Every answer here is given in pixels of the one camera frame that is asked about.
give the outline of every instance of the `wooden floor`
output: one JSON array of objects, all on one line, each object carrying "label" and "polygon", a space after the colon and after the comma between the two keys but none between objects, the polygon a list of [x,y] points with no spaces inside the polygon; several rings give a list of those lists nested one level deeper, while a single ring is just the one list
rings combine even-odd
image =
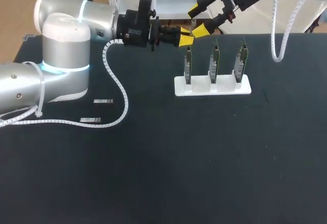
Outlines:
[{"label": "wooden floor", "polygon": [[[94,1],[108,3],[108,0]],[[35,2],[36,0],[0,0],[0,63],[13,61],[26,34],[37,34],[33,23]],[[172,21],[171,25],[189,28],[190,22]],[[327,24],[319,27],[316,32],[327,33]]]}]

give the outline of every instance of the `small label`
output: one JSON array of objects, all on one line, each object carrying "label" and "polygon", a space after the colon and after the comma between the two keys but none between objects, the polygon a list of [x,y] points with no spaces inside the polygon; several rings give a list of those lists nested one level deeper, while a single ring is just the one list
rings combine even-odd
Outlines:
[{"label": "small label", "polygon": [[81,118],[81,123],[100,123],[101,118]]},{"label": "small label", "polygon": [[134,29],[128,29],[128,33],[129,34],[133,34],[133,35],[141,35],[142,31],[140,30],[134,30]]},{"label": "small label", "polygon": [[94,100],[94,104],[113,104],[113,100]]}]

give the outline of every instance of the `white stand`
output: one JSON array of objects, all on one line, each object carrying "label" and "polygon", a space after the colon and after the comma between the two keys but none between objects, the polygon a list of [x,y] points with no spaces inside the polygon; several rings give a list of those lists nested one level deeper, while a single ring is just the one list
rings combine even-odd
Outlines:
[{"label": "white stand", "polygon": [[249,95],[251,92],[247,75],[243,75],[242,83],[236,83],[234,71],[231,75],[217,76],[216,84],[211,84],[209,75],[192,76],[191,85],[186,84],[185,77],[175,77],[176,96]]}]

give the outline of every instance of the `black tabletop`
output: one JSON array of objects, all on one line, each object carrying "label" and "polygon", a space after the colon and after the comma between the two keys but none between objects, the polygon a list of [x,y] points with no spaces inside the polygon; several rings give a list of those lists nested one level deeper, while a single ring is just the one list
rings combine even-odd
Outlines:
[{"label": "black tabletop", "polygon": [[[220,74],[242,37],[217,37]],[[246,41],[251,95],[176,97],[185,49],[114,46],[108,62],[130,100],[121,124],[2,128],[0,223],[325,223],[327,35],[291,35],[281,63],[268,35]],[[207,73],[214,42],[194,44],[193,75]],[[45,105],[44,119],[120,116],[102,48],[91,47],[87,95]],[[41,60],[29,37],[15,61]]]}]

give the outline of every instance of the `dark surface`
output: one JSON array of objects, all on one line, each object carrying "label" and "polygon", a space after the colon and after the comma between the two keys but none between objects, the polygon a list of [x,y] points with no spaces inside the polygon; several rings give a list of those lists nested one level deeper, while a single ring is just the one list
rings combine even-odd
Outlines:
[{"label": "dark surface", "polygon": [[[221,74],[241,41],[218,37]],[[109,64],[130,99],[120,125],[0,130],[0,223],[326,223],[326,41],[291,35],[277,64],[268,35],[246,36],[252,94],[239,97],[175,97],[185,49],[114,46]],[[214,43],[193,46],[194,75]],[[88,94],[47,104],[44,118],[120,116],[102,46],[92,45]],[[41,59],[40,38],[29,38],[16,62]]]}]

